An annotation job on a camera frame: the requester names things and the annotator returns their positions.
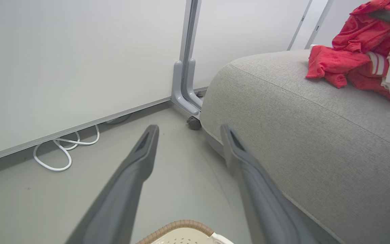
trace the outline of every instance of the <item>caster wheel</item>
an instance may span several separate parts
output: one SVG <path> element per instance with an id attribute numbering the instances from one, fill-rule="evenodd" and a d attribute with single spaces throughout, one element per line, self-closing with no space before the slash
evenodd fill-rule
<path id="1" fill-rule="evenodd" d="M 189 124 L 189 129 L 193 131 L 201 129 L 201 122 L 194 116 L 190 117 L 186 122 Z"/>
<path id="2" fill-rule="evenodd" d="M 103 122 L 105 125 L 115 125 L 115 124 L 120 124 L 126 121 L 132 114 L 128 114 L 125 116 L 118 117 L 116 119 L 108 120 L 107 122 Z"/>

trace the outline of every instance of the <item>red clothing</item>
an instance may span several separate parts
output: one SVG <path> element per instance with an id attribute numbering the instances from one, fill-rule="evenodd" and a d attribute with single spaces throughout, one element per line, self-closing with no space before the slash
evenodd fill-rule
<path id="1" fill-rule="evenodd" d="M 381 86 L 381 76 L 366 72 L 372 51 L 387 57 L 390 52 L 390 23 L 368 16 L 377 10 L 390 10 L 390 0 L 373 0 L 350 13 L 340 34 L 332 41 L 333 48 L 314 46 L 309 57 L 307 78 L 325 77 L 341 88 L 347 79 L 359 89 L 374 90 L 390 99 L 389 90 Z"/>

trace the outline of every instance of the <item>gray sofa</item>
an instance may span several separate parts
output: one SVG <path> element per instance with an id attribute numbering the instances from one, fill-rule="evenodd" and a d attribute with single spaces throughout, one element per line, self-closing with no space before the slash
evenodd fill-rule
<path id="1" fill-rule="evenodd" d="M 308 80 L 308 50 L 235 60 L 207 90 L 201 124 L 221 153 L 233 126 L 321 243 L 390 244 L 390 101 Z"/>

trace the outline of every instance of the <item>white cable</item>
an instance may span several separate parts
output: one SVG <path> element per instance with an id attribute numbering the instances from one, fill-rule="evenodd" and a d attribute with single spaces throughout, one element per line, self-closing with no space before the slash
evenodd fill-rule
<path id="1" fill-rule="evenodd" d="M 95 144 L 99 140 L 99 137 L 100 137 L 99 127 L 97 125 L 96 125 L 96 131 L 97 131 L 97 138 L 93 142 L 81 142 L 81 137 L 79 136 L 79 133 L 77 131 L 75 132 L 76 137 L 78 138 L 76 141 L 63 139 L 63 138 L 57 138 L 57 139 L 53 140 L 53 142 L 57 145 L 57 147 L 60 148 L 68 158 L 68 164 L 64 168 L 53 168 L 53 167 L 45 164 L 44 162 L 40 161 L 40 159 L 37 157 L 37 149 L 39 148 L 40 145 L 42 145 L 41 143 L 34 148 L 32 155 L 34 156 L 34 159 L 43 167 L 45 167 L 49 170 L 52 170 L 52 171 L 64 171 L 64 170 L 70 168 L 70 166 L 71 166 L 71 157 L 70 157 L 70 154 L 68 153 L 68 151 L 76 148 L 78 145 L 93 145 L 93 144 Z M 73 143 L 74 145 L 69 147 L 69 148 L 65 148 L 65 147 L 61 146 L 59 141 L 70 142 L 70 143 Z"/>

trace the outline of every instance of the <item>beige plastic basket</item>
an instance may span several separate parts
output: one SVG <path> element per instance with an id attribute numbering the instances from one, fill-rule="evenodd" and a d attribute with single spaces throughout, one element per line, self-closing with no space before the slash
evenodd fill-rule
<path id="1" fill-rule="evenodd" d="M 167 224 L 137 244 L 233 244 L 205 224 L 180 220 Z"/>

